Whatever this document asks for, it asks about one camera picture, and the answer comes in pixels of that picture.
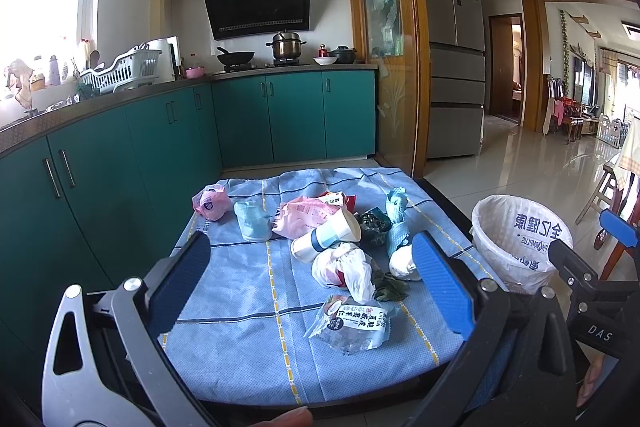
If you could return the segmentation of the right hand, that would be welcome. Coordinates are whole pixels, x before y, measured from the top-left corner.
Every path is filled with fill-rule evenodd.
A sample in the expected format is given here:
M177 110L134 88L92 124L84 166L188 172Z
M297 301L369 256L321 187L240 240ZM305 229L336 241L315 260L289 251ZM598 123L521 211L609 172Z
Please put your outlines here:
M596 382L601 375L605 355L598 353L590 363L588 371L579 388L576 407L582 407L593 394Z

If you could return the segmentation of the left hand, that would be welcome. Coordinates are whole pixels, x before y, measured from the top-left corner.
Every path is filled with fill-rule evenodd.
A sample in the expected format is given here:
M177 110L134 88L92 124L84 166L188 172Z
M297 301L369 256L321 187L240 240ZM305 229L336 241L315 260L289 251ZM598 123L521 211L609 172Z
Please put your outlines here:
M260 421L252 427L311 427L312 425L314 425L314 417L308 407L298 407L270 421Z

